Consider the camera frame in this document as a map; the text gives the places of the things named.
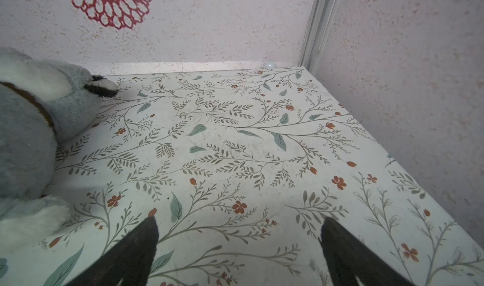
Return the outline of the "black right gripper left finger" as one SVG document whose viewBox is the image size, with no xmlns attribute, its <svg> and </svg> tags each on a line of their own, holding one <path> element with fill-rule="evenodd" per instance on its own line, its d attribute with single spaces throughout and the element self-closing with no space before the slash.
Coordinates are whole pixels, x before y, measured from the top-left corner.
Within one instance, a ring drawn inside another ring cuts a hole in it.
<svg viewBox="0 0 484 286">
<path fill-rule="evenodd" d="M 155 218 L 146 218 L 67 285 L 146 285 L 158 238 Z"/>
</svg>

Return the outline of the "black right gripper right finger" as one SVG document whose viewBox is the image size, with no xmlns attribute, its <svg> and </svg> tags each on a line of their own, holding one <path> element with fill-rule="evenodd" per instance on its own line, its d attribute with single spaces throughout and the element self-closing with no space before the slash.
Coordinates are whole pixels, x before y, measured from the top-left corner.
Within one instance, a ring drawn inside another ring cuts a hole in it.
<svg viewBox="0 0 484 286">
<path fill-rule="evenodd" d="M 334 285 L 412 285 L 332 218 L 321 227 L 320 245 Z"/>
</svg>

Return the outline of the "grey white plush toy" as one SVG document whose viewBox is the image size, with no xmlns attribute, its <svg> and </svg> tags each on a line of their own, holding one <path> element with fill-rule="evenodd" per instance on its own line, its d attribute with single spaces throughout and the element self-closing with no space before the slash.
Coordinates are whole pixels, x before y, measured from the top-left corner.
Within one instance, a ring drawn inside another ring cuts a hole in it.
<svg viewBox="0 0 484 286">
<path fill-rule="evenodd" d="M 62 198 L 44 195 L 59 144 L 93 122 L 117 85 L 88 69 L 1 49 L 1 251 L 48 238 L 70 216 Z"/>
</svg>

